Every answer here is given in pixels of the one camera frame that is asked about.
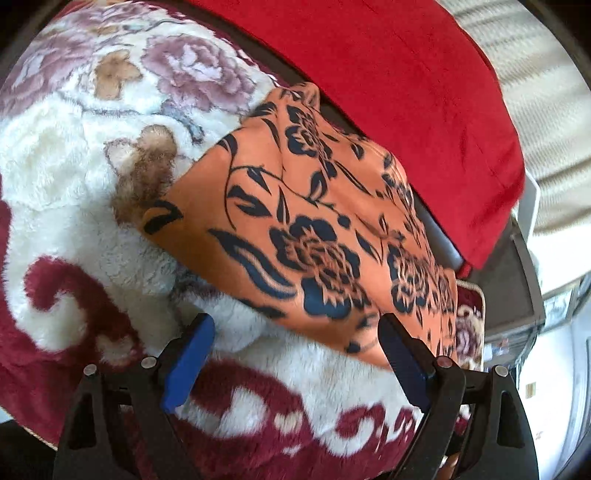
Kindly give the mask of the orange floral cloth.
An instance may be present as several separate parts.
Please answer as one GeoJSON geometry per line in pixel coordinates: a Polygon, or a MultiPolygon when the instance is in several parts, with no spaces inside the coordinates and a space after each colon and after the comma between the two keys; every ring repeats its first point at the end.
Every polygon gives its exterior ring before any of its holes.
{"type": "Polygon", "coordinates": [[[311,83],[270,91],[147,209],[142,233],[218,291],[376,366],[394,314],[456,353],[455,273],[435,259],[406,172],[322,117],[311,83]]]}

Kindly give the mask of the grey framed panel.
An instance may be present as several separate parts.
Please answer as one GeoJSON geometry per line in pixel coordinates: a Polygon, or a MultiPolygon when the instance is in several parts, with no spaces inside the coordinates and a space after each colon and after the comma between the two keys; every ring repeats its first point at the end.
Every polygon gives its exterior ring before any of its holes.
{"type": "Polygon", "coordinates": [[[517,212],[510,215],[484,268],[470,276],[485,295],[487,343],[537,334],[545,322],[537,267],[528,248],[540,198],[538,183],[527,174],[517,212]]]}

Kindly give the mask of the floral plush sofa cover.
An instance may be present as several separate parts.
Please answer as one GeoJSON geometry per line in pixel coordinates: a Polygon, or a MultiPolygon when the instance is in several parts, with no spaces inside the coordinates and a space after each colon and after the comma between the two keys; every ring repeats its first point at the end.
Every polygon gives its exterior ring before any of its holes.
{"type": "Polygon", "coordinates": [[[173,415],[206,479],[369,479],[421,419],[398,380],[287,331],[132,218],[277,80],[221,29],[150,1],[71,1],[1,88],[1,405],[56,444],[82,370],[157,355],[200,312],[211,357],[173,415]]]}

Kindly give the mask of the beige dotted curtain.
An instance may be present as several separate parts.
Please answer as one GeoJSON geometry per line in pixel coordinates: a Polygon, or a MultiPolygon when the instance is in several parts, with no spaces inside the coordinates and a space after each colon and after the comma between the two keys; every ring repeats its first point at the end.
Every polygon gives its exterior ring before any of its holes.
{"type": "Polygon", "coordinates": [[[590,91],[567,51],[518,1],[443,2],[492,63],[541,190],[534,232],[590,229],[590,91]]]}

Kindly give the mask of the red blanket on sofa back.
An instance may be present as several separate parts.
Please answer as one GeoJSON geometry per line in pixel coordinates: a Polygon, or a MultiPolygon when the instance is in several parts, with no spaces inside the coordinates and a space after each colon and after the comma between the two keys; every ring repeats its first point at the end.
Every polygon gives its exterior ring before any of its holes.
{"type": "Polygon", "coordinates": [[[205,1],[276,52],[404,166],[464,260],[482,268],[525,181],[495,70],[435,1],[205,1]]]}

